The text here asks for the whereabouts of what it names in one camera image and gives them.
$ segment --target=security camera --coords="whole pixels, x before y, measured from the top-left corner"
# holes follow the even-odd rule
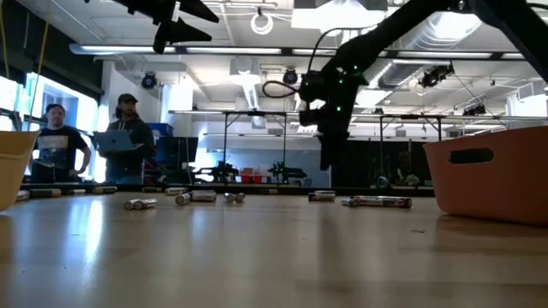
[[[299,76],[295,72],[294,68],[288,68],[283,75],[283,83],[288,85],[294,85],[299,80]]]
[[[143,81],[141,81],[141,86],[147,90],[153,89],[154,86],[158,81],[156,80],[156,73],[154,72],[146,72],[145,78],[143,78]]]

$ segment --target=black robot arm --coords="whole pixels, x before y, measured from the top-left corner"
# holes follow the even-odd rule
[[[301,125],[318,125],[322,145],[321,169],[334,163],[348,138],[348,125],[358,87],[366,85],[363,72],[394,41],[437,11],[474,13],[500,29],[539,75],[548,80],[548,26],[525,0],[411,0],[374,30],[350,39],[337,50],[321,71],[303,76],[299,94],[311,103],[325,101],[319,110],[299,114]]]

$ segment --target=graphic t-shirt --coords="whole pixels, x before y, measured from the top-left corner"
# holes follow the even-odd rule
[[[56,169],[74,169],[76,149],[87,148],[80,133],[72,128],[42,129],[34,150],[40,150],[39,161],[53,165]]]

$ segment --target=orange plastic bin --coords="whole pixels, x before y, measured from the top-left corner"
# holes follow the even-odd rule
[[[548,226],[548,127],[446,140],[424,149],[441,210]]]
[[[0,132],[0,211],[15,203],[25,174],[28,158],[33,153],[36,132]]]

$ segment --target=hand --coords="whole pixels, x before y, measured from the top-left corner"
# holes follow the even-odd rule
[[[83,174],[83,173],[84,173],[84,171],[82,171],[82,170],[74,170],[74,169],[71,169],[71,170],[68,171],[68,176],[70,176],[70,177],[75,177],[75,176],[81,175],[81,174]]]

